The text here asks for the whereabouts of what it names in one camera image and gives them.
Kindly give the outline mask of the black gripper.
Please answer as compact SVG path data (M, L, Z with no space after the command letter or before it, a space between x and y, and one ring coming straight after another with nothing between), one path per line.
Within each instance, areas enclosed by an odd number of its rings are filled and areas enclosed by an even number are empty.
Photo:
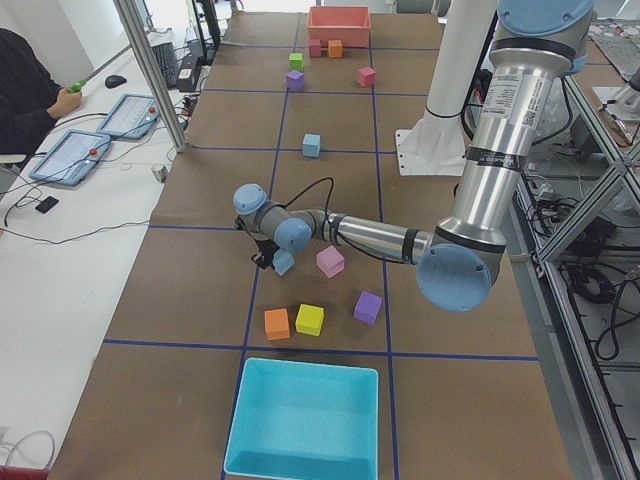
M245 232L256 244L257 252L251 257L253 263L260 269L272 268L274 253L279 249L277 244L267 236L254 232L241 217L234 220L236 229Z

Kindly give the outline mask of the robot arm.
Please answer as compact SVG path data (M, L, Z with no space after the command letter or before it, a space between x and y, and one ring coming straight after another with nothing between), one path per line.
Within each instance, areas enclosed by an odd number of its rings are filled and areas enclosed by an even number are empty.
M466 312L489 296L506 241L501 226L555 80L586 58L590 1L455 1L423 117L396 134L405 175L456 175L453 208L433 232L327 208L291 211L257 184L233 197L236 226L276 267L314 239L413 265L432 304Z

